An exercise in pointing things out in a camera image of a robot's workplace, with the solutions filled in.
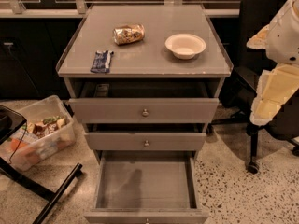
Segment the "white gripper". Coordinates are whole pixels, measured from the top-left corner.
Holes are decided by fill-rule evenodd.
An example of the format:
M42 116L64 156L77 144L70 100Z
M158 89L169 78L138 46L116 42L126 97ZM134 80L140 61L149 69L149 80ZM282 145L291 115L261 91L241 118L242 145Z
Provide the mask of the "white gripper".
M287 0L246 46L266 47L267 57L279 63L272 71L263 70L251 105L250 121L264 126L299 89L299 66L291 65L299 64L299 0Z

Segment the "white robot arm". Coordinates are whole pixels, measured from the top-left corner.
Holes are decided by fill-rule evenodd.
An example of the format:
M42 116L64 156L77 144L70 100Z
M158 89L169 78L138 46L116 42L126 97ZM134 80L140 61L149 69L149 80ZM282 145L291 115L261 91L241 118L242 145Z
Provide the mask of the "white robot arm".
M299 0L287 0L274 18L247 42L250 49L264 49L276 63L263 70L251 105L250 121L270 122L299 89Z

